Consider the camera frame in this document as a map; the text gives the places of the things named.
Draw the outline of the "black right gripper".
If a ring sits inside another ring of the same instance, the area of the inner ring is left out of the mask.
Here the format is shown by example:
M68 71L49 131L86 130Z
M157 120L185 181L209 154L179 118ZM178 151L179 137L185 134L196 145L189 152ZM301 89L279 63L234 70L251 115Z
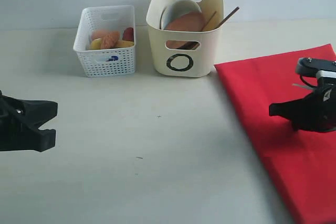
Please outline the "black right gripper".
M269 116L290 121L294 131L335 131L335 85L324 85L301 99L271 103Z

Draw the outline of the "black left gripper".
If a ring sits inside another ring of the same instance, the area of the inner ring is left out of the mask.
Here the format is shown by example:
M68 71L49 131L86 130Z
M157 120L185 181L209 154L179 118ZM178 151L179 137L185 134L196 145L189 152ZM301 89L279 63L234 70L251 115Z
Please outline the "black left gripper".
M1 93L1 152L43 152L55 147L56 130L40 130L34 126L40 127L57 116L57 102L7 98L7 103L34 126L17 123L5 108L4 102Z

